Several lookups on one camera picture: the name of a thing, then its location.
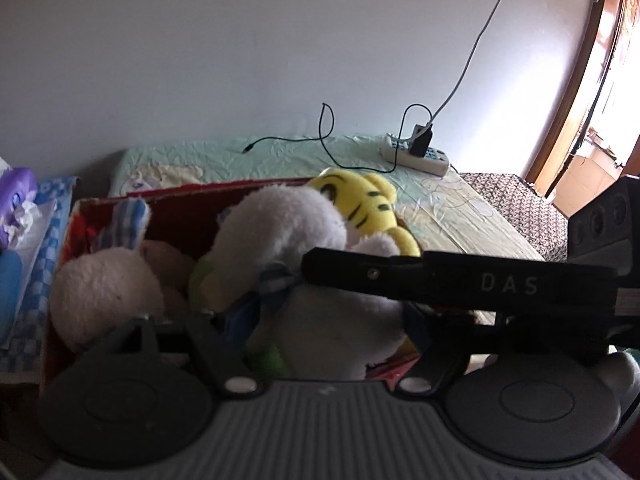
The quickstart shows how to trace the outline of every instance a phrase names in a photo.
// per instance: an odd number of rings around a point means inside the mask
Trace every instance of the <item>white cable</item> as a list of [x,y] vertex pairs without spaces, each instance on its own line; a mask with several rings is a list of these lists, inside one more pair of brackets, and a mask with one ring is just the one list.
[[456,94],[456,92],[458,91],[458,88],[460,88],[460,85],[462,84],[462,80],[465,78],[466,71],[469,69],[469,65],[471,65],[471,60],[473,59],[473,56],[476,53],[476,48],[478,48],[478,44],[480,43],[480,40],[482,39],[482,36],[486,32],[486,30],[489,28],[489,24],[491,23],[491,20],[494,18],[495,11],[498,10],[498,7],[500,6],[501,3],[502,3],[502,0],[498,0],[495,3],[494,8],[491,11],[491,14],[489,14],[489,18],[486,20],[486,23],[484,24],[484,27],[482,28],[482,30],[480,31],[480,34],[478,34],[478,37],[476,38],[476,42],[474,43],[474,46],[471,49],[471,54],[469,54],[469,57],[466,60],[466,64],[465,64],[464,70],[462,71],[462,74],[460,75],[460,78],[458,79],[458,82],[454,86],[454,88],[451,91],[451,93],[449,94],[449,96],[440,105],[440,108],[438,108],[435,111],[435,113],[433,114],[433,117],[431,118],[431,121],[429,121],[424,128],[422,128],[414,136],[411,136],[411,138],[408,139],[408,140],[414,140],[415,138],[421,136],[424,132],[426,132],[429,129],[429,127],[433,124],[433,121],[439,115],[439,113],[442,111],[442,109],[449,104],[449,101],[451,101],[453,96]]

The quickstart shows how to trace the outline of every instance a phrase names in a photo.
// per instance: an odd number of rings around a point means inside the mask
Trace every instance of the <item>ribbed black surface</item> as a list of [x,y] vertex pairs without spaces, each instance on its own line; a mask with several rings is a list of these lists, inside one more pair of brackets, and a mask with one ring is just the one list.
[[436,411],[381,383],[276,383],[223,405],[189,449],[154,466],[101,472],[57,463],[43,480],[606,480],[605,458],[559,470],[496,464],[462,446]]

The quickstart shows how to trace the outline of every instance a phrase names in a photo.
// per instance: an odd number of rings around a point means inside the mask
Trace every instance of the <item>door frame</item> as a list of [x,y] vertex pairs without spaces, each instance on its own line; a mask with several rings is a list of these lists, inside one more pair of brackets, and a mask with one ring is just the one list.
[[[598,0],[591,6],[591,12],[589,14],[589,19],[584,31],[584,35],[582,37],[582,44],[580,46],[580,50],[578,51],[578,55],[574,62],[574,69],[569,78],[569,81],[566,85],[566,89],[564,90],[564,94],[558,103],[558,108],[556,109],[556,114],[554,115],[551,124],[546,131],[545,137],[540,144],[538,152],[536,156],[533,158],[532,163],[530,164],[529,171],[526,174],[527,182],[535,182],[544,165],[546,164],[556,142],[558,142],[558,138],[560,136],[560,132],[562,127],[564,126],[567,118],[569,117],[569,112],[574,104],[575,98],[578,94],[578,89],[580,88],[580,84],[582,83],[582,79],[584,77],[584,73],[587,69],[587,63],[589,62],[589,58],[591,56],[591,51],[593,50],[593,46],[596,42],[596,37],[598,35],[598,28],[600,27],[600,18],[602,16],[602,11],[604,10],[604,0]],[[640,150],[640,140],[638,144],[636,144],[636,148]],[[640,153],[636,156],[638,160],[638,170],[636,173],[640,172]]]

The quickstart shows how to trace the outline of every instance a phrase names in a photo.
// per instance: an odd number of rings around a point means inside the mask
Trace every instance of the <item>white label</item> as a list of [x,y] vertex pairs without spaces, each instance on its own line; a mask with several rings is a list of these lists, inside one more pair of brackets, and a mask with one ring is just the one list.
[[619,288],[616,316],[640,316],[640,288]]

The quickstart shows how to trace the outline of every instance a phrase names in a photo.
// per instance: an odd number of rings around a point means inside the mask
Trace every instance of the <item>plush toy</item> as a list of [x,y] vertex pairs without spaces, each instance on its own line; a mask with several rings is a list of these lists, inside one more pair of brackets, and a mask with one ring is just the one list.
[[[226,216],[212,250],[196,266],[190,305],[223,312],[259,292],[260,325],[246,348],[259,372],[267,367],[271,375],[291,378],[362,379],[367,364],[393,355],[404,339],[401,305],[302,282],[302,256],[314,247],[346,247],[344,221],[329,200],[307,186],[254,192]],[[351,250],[399,253],[385,234],[365,237]]]
[[398,245],[400,254],[421,256],[412,234],[398,225],[392,205],[396,188],[377,173],[360,175],[328,168],[309,181],[308,186],[327,197],[348,224],[350,244],[362,237],[386,233]]
[[195,262],[165,242],[143,240],[149,218],[142,199],[119,202],[92,252],[56,273],[49,314],[72,351],[87,349],[132,317],[165,322],[188,312],[183,294]]

